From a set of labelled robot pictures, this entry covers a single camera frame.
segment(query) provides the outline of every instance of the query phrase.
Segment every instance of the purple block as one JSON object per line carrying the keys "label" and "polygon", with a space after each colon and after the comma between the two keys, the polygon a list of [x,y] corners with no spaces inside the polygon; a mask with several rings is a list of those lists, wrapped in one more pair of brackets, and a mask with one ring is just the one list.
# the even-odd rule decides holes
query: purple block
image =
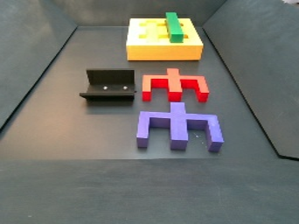
{"label": "purple block", "polygon": [[218,119],[214,115],[185,114],[184,103],[170,102],[170,112],[145,112],[138,115],[136,145],[148,145],[148,130],[152,128],[170,129],[170,149],[185,150],[188,143],[188,129],[204,130],[209,151],[220,151],[224,143]]}

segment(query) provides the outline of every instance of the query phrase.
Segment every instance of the wooden block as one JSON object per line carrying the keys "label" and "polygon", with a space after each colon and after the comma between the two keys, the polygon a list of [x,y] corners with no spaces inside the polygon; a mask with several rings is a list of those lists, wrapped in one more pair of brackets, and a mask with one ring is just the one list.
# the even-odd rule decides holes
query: wooden block
{"label": "wooden block", "polygon": [[130,18],[126,60],[198,60],[202,43],[188,18],[180,18],[182,43],[170,43],[164,18]]}
{"label": "wooden block", "polygon": [[180,75],[177,68],[166,68],[166,75],[145,74],[142,79],[142,101],[152,100],[152,88],[166,88],[168,101],[178,102],[182,98],[182,88],[192,88],[198,102],[209,97],[206,81],[198,75]]}
{"label": "wooden block", "polygon": [[182,43],[182,28],[174,12],[165,12],[165,24],[170,43]]}
{"label": "wooden block", "polygon": [[170,102],[169,113],[140,112],[136,130],[136,145],[140,148],[146,148],[148,129],[150,127],[170,129],[172,150],[185,150],[188,129],[205,131],[208,151],[218,152],[224,143],[217,117],[214,115],[186,114],[182,102]]}

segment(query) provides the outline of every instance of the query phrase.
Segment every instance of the green block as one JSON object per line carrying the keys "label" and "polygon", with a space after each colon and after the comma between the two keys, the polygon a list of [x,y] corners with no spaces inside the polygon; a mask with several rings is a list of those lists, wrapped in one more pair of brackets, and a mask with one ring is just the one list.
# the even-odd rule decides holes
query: green block
{"label": "green block", "polygon": [[182,28],[174,12],[165,12],[165,23],[170,43],[182,42]]}

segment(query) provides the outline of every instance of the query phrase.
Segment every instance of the red block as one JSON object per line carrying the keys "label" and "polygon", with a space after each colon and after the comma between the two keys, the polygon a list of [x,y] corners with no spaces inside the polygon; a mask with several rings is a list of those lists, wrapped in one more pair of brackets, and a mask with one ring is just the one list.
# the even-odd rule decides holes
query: red block
{"label": "red block", "polygon": [[142,80],[142,101],[152,100],[152,88],[166,88],[168,102],[178,102],[182,88],[192,88],[198,102],[205,102],[209,89],[202,76],[180,75],[177,68],[166,68],[166,75],[145,74]]}

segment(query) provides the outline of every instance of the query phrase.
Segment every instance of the yellow block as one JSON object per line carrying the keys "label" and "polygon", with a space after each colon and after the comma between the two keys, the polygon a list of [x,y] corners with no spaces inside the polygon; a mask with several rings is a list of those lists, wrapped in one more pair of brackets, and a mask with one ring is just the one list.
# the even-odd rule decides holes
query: yellow block
{"label": "yellow block", "polygon": [[165,19],[130,18],[125,41],[126,60],[198,60],[202,43],[188,18],[178,19],[182,43],[170,43]]}

